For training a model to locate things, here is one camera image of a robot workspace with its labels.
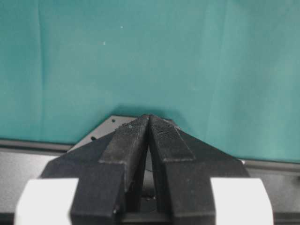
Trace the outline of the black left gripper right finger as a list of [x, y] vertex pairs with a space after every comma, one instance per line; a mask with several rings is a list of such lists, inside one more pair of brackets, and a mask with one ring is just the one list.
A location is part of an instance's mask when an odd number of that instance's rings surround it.
[[174, 225], [214, 225], [210, 179], [249, 177], [242, 162], [160, 117], [149, 116], [148, 128], [158, 211]]

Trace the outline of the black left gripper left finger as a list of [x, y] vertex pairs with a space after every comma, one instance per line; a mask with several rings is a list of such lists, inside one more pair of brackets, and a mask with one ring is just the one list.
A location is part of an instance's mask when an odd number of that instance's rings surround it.
[[112, 225], [119, 214], [140, 209], [148, 122], [143, 115], [46, 165], [43, 179], [78, 179], [72, 224]]

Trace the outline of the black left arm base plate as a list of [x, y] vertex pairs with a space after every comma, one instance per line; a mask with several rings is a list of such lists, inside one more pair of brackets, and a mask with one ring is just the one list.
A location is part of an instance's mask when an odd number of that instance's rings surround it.
[[143, 114], [142, 116], [138, 117], [112, 115], [91, 132], [89, 132], [77, 144], [75, 144], [75, 146], [73, 146], [67, 152], [67, 154], [92, 151], [92, 149], [97, 148], [99, 145], [101, 145], [102, 138], [104, 138], [105, 142], [105, 140], [111, 138], [112, 133], [114, 133], [115, 130], [121, 127], [123, 124], [128, 124], [136, 119], [146, 118], [149, 116], [150, 114]]

